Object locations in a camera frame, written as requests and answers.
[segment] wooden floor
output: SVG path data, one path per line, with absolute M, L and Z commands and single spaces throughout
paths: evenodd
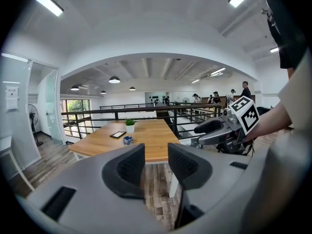
M 279 135 L 284 134 L 285 131 L 288 130 L 282 130 L 274 134 L 259 137 L 254 143 L 255 151 L 260 147 L 270 145 Z M 50 137 L 44 134 L 39 134 L 38 139 L 44 143 L 39 146 L 42 159 L 24 171 L 25 176 L 35 188 L 50 176 L 59 173 L 76 161 L 74 155 L 68 151 L 67 145 L 55 144 Z M 213 147 L 205 148 L 205 150 L 215 151 Z M 141 179 L 141 187 L 145 192 L 145 204 L 147 209 L 149 209 L 155 215 L 156 219 L 161 221 L 168 230 L 174 228 L 174 221 L 177 216 L 181 197 L 181 188 L 178 186 L 175 197 L 169 198 L 171 178 L 171 169 L 168 164 L 153 164 L 145 165 Z M 19 175 L 10 180 L 10 184 L 14 192 L 23 197 L 26 197 L 31 192 Z

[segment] wooden table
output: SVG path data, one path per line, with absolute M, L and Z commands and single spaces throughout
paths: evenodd
M 68 147 L 76 157 L 95 156 L 122 148 L 123 137 L 132 136 L 134 144 L 145 144 L 145 162 L 148 164 L 168 162 L 168 143 L 180 143 L 163 119 L 140 120 L 135 124 L 133 134 L 125 134 L 119 139 L 109 135 L 117 131 L 126 131 L 124 120 L 112 121 L 87 137 Z M 169 197 L 174 197 L 178 181 L 173 174 Z

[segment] human arm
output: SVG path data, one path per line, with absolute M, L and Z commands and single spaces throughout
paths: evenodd
M 276 107 L 260 116 L 259 123 L 247 135 L 246 141 L 277 132 L 288 127 L 291 123 L 284 105 L 280 102 Z

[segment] glass door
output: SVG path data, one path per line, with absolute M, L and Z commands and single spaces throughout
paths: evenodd
M 45 102 L 46 102 L 46 117 L 47 124 L 51 138 L 54 142 L 62 144 L 62 139 L 59 133 L 57 113 L 56 113 L 56 80 L 57 70 L 52 71 L 46 77 L 46 90 L 45 90 Z

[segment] white ceiling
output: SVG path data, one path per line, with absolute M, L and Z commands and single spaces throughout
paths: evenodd
M 124 15 L 162 12 L 205 23 L 224 37 L 231 38 L 255 62 L 270 58 L 275 46 L 261 8 L 265 0 L 245 0 L 237 8 L 228 0 L 55 0 L 63 9 L 56 17 L 32 1 L 22 23 L 24 32 L 59 50 L 70 53 L 75 40 L 92 32 L 103 21 Z M 120 79 L 166 78 L 192 81 L 220 67 L 187 56 L 152 57 L 122 60 L 95 66 L 62 81 L 62 86 L 75 83 L 104 85 L 112 75 Z

